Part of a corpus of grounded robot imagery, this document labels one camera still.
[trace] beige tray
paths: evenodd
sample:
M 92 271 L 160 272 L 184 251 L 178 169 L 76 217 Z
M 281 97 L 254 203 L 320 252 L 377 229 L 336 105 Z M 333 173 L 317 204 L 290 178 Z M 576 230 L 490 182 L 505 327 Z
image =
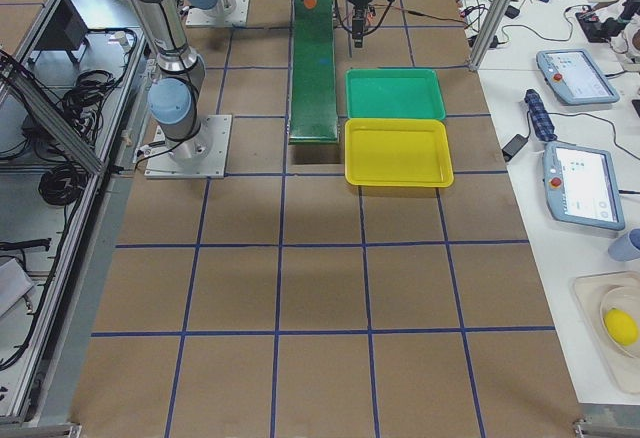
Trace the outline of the beige tray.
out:
M 640 393 L 640 360 L 625 355 L 612 343 L 600 318 L 602 298 L 619 286 L 640 287 L 640 274 L 625 271 L 576 278 L 573 290 L 597 348 L 618 386 L 625 393 Z

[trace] tablet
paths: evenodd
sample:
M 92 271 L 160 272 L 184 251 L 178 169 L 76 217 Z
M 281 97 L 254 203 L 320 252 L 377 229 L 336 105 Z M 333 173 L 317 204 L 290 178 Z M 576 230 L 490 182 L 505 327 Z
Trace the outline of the tablet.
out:
M 542 155 L 551 215 L 558 221 L 624 229 L 620 195 L 608 151 L 558 143 Z
M 620 99 L 587 50 L 540 51 L 536 61 L 551 89 L 568 105 L 615 103 Z

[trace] yellow lemon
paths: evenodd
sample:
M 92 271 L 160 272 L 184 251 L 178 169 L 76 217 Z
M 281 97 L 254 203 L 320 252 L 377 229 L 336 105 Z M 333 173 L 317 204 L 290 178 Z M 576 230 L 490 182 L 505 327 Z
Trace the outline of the yellow lemon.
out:
M 607 311 L 604 315 L 604 326 L 611 338 L 622 346 L 632 345 L 638 340 L 638 325 L 629 313 L 622 310 L 611 308 Z

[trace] white table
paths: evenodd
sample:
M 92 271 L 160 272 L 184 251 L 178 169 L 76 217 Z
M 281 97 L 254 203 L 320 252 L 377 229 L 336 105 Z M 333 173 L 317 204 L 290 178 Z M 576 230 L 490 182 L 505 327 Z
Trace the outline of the white table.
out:
M 501 26 L 522 23 L 547 37 L 567 37 L 569 25 L 564 10 L 585 0 L 533 0 L 522 8 L 515 20 L 504 18 Z M 616 124 L 618 141 L 640 155 L 640 117 L 631 106 L 640 98 L 640 75 L 625 74 L 612 79 L 620 101 L 612 105 L 564 106 L 555 97 L 535 63 L 540 50 L 585 48 L 605 73 L 621 70 L 616 55 L 606 44 L 590 44 L 573 18 L 571 40 L 544 41 L 523 28 L 508 30 L 508 45 L 489 50 L 481 63 L 479 76 L 491 111 L 499 142 L 504 146 L 516 133 L 527 134 L 525 91 L 540 94 L 549 112 L 589 112 Z M 611 152 L 621 189 L 640 190 L 640 161 L 615 148 L 609 125 L 587 116 L 552 116 L 559 139 L 581 146 Z M 555 221 L 546 205 L 542 185 L 542 144 L 532 133 L 529 143 L 508 164 L 509 177 L 520 206 L 549 307 L 581 403 L 640 405 L 640 394 L 620 390 L 598 350 L 597 340 L 585 323 L 573 292 L 576 278 L 624 270 L 640 271 L 640 263 L 618 263 L 609 258 L 607 248 L 618 235 L 598 228 Z M 640 197 L 625 195 L 622 208 L 627 230 L 640 227 Z

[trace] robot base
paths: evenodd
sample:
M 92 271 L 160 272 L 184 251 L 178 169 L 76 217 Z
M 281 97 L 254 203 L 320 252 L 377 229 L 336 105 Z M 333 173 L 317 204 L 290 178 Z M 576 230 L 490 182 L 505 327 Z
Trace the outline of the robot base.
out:
M 189 10 L 187 28 L 244 28 L 249 16 L 249 0 L 236 0 L 235 9 L 225 15 L 211 16 L 199 8 Z
M 177 161 L 167 151 L 166 146 L 154 148 L 154 155 L 149 158 L 144 172 L 147 178 L 185 179 L 185 178 L 224 178 L 231 135 L 231 115 L 209 115 L 202 120 L 200 133 L 208 133 L 211 150 L 202 159 Z M 164 133 L 158 127 L 154 136 L 156 140 L 164 140 Z

